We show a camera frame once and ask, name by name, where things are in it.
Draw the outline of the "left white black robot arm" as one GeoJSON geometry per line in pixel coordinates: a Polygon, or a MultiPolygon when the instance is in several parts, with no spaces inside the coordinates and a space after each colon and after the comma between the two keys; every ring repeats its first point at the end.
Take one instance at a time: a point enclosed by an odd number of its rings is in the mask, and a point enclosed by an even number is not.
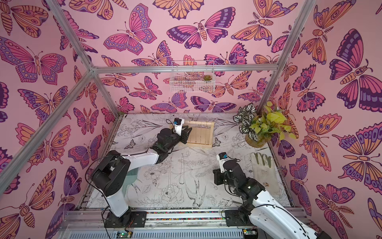
{"type": "Polygon", "coordinates": [[[113,216],[120,219],[127,215],[129,206],[122,192],[129,171],[146,165],[162,163],[178,143],[186,144],[192,132],[188,126],[165,128],[157,134],[156,142],[144,153],[122,155],[110,151],[93,170],[91,180],[105,197],[113,216]]]}

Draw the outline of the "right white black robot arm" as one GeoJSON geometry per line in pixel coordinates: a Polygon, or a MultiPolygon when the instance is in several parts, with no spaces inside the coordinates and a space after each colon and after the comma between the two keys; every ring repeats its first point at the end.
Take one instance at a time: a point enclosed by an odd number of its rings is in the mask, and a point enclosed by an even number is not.
{"type": "Polygon", "coordinates": [[[225,210],[227,226],[254,225],[273,239],[329,239],[295,217],[254,178],[247,177],[237,160],[218,155],[220,170],[214,171],[215,183],[224,185],[230,194],[239,197],[237,210],[225,210]]]}

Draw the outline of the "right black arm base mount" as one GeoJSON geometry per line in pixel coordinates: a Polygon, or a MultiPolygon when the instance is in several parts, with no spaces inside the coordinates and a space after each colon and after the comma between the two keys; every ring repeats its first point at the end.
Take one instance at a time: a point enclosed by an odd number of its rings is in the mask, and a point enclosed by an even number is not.
{"type": "Polygon", "coordinates": [[[228,227],[243,227],[243,226],[254,226],[250,219],[250,211],[244,207],[239,207],[235,210],[225,210],[225,221],[228,227]]]}

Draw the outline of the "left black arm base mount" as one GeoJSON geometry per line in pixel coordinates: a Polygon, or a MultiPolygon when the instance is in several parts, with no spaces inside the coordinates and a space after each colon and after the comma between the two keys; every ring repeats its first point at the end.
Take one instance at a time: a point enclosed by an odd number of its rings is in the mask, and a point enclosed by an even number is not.
{"type": "Polygon", "coordinates": [[[131,211],[131,209],[128,209],[121,217],[109,212],[105,220],[105,226],[106,228],[143,228],[146,217],[146,211],[131,211]]]}

